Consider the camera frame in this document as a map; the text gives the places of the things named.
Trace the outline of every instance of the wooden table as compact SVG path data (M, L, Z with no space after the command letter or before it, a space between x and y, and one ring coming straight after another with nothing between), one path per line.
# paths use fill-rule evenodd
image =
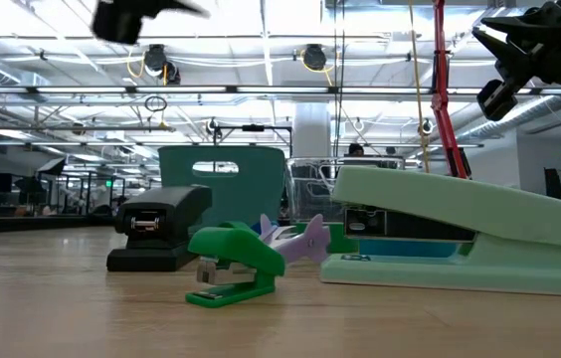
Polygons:
M291 266L276 293L184 302L176 273L107 273L110 228L0 234L0 358L561 357L561 297L320 283Z

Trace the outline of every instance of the red pole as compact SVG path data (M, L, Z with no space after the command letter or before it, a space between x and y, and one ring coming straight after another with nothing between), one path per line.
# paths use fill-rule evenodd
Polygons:
M449 117L449 94L447 92L447 48L444 38L444 4L445 0L434 0L435 30L436 30L436 52L435 52L435 90L431 99L431 108L436 116L438 132L447 164L451 174L455 177L467 178L467 171L460 155L456 134L453 131L451 118Z

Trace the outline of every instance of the purple toy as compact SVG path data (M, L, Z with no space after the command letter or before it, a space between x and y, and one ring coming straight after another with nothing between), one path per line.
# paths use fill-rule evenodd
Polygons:
M302 234L292 233L294 228L273 226L267 216L261 215L261 240L281 254L286 264L303 257L317 264L324 262L331 239L329 228L323 226L322 215L313 217Z

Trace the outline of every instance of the white column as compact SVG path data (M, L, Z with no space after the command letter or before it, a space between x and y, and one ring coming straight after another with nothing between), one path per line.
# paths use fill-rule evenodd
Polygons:
M331 155L328 102L298 103L292 128L294 157Z

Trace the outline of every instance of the green stapler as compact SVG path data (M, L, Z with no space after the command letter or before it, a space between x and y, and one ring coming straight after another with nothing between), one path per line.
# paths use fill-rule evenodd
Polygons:
M227 223L198 231L188 246L201 256L197 281L214 287L186 294L186 301L209 308L274 292L284 274L284 258L245 224Z
M332 199L349 238L461 245L443 259L332 255L324 282L561 294L561 200L363 167L340 170Z

